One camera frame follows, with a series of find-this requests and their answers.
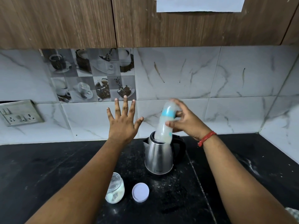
left hand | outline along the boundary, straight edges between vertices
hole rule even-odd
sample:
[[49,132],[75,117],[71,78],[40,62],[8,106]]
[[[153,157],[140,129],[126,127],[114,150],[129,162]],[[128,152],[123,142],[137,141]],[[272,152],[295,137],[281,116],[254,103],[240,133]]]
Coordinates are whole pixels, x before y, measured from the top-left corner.
[[124,96],[123,98],[123,110],[119,107],[118,99],[115,98],[115,118],[111,114],[110,108],[107,108],[107,115],[110,122],[110,130],[108,140],[113,140],[115,142],[128,144],[136,136],[138,128],[142,121],[143,117],[140,117],[133,124],[133,118],[135,114],[135,104],[136,101],[133,100],[130,110],[128,109],[128,98]]

forearm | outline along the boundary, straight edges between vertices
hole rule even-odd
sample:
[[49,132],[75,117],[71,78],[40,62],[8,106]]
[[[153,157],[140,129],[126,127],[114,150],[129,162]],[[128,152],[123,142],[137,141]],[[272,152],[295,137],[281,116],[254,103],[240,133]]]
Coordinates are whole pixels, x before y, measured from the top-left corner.
[[103,203],[122,143],[107,140],[96,155],[27,223],[92,223]]
[[232,223],[296,223],[218,136],[204,142],[204,151]]

white paper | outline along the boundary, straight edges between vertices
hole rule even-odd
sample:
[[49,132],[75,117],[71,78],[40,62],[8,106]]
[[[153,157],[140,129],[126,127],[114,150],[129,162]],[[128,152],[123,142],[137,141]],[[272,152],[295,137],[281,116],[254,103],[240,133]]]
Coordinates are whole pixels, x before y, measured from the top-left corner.
[[157,12],[241,12],[245,0],[157,0]]

cabinet door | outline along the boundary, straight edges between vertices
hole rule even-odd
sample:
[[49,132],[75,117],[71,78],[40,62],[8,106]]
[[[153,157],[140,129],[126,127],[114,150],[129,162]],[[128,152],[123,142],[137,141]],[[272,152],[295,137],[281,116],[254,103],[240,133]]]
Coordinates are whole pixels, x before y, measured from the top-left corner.
[[279,45],[299,0],[245,0],[240,13],[157,13],[155,0],[112,0],[118,47]]
[[11,0],[0,0],[0,49],[31,48]]
[[283,45],[299,45],[299,8],[297,8],[288,31],[286,32],[286,36],[282,41]]
[[12,0],[34,48],[116,47],[111,0]]

kettle handle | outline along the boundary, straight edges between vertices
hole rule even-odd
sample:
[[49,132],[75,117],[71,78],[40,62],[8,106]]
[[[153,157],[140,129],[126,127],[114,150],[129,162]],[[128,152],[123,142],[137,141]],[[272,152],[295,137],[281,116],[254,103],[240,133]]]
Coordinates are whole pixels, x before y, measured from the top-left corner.
[[179,146],[180,146],[180,150],[178,151],[178,154],[173,159],[173,163],[177,164],[177,163],[179,163],[179,162],[182,161],[182,159],[183,159],[183,157],[185,155],[186,144],[185,144],[184,140],[180,136],[177,136],[177,135],[173,134],[172,137],[173,137],[172,138],[172,143],[173,144],[179,144]]

